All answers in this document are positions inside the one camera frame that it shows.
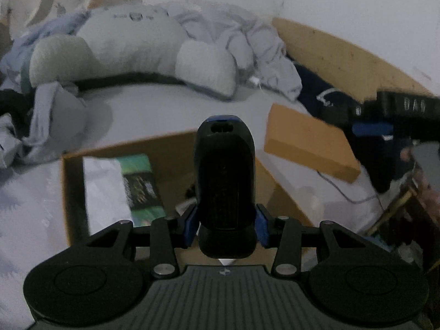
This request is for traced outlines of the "black blue handheld device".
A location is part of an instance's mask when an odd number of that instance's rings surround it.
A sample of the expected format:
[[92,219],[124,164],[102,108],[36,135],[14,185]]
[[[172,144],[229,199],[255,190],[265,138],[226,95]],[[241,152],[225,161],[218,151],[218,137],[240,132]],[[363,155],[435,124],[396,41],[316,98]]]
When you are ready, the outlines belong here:
[[194,152],[198,242],[213,259],[243,259],[255,250],[255,147],[237,116],[215,115],[198,128]]

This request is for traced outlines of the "orange box lid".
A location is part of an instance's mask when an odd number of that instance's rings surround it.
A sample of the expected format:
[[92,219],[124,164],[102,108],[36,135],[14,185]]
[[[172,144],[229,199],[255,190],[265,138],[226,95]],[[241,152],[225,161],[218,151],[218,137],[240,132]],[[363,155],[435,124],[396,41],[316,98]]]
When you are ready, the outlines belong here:
[[269,111],[264,151],[347,183],[361,174],[341,129],[280,104]]

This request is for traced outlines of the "wooden headboard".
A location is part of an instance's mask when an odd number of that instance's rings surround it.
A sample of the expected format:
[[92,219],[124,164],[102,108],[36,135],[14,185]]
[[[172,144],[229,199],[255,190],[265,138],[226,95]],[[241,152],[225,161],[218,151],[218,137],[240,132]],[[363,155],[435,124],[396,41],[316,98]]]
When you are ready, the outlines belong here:
[[279,17],[272,25],[290,57],[357,101],[373,98],[379,89],[432,95],[399,68],[358,45]]

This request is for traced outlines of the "open brown cardboard box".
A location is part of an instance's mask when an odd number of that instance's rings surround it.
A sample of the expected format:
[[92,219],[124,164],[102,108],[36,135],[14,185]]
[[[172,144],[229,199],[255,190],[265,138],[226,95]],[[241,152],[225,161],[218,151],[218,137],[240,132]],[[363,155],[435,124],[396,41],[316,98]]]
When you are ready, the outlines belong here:
[[[175,215],[175,206],[185,200],[185,193],[195,182],[194,130],[141,139],[97,149],[70,153],[61,159],[61,182],[66,239],[69,246],[89,236],[85,202],[83,161],[87,156],[116,158],[145,154],[152,164],[153,174],[166,214]],[[305,227],[313,223],[298,207],[282,185],[282,176],[269,163],[264,153],[256,152],[256,201],[274,216],[288,216]]]

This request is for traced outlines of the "green tissue pack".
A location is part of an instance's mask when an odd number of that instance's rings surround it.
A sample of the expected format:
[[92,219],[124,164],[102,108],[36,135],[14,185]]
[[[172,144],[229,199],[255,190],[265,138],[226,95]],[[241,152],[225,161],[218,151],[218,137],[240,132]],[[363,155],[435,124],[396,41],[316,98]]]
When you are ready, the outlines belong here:
[[165,216],[147,155],[83,158],[87,223],[95,234],[117,221],[147,227]]

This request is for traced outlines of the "dark navy printed pillow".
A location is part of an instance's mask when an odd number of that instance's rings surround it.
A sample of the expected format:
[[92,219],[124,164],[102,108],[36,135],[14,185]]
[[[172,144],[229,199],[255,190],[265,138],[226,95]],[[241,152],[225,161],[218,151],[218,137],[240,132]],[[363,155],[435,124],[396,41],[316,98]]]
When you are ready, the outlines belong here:
[[298,101],[309,114],[336,127],[348,124],[360,103],[300,63],[294,61],[294,65],[302,83]]

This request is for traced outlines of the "lavender crumpled blanket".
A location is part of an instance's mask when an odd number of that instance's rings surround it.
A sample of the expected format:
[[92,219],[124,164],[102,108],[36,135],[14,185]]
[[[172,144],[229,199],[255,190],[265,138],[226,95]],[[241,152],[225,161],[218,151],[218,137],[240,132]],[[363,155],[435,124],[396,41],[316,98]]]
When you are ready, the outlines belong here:
[[181,0],[159,6],[193,40],[230,52],[242,84],[257,78],[262,87],[296,101],[302,90],[301,78],[286,56],[286,44],[270,23],[242,7],[221,2]]

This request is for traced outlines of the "grey crumpled clothing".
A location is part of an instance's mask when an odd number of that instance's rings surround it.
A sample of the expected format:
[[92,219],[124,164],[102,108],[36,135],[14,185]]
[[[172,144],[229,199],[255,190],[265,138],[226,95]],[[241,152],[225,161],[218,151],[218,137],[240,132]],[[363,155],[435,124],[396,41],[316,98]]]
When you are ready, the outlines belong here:
[[87,106],[74,84],[57,81],[23,95],[1,91],[1,168],[48,163],[81,144]]

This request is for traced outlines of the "large grey plush pillow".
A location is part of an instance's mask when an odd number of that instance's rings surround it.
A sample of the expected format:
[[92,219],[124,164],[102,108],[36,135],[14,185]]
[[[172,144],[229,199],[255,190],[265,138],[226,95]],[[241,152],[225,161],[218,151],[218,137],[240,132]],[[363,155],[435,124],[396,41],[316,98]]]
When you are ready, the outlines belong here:
[[167,12],[120,5],[89,12],[74,32],[40,37],[27,64],[30,85],[159,75],[229,100],[237,64],[225,48],[199,42]]

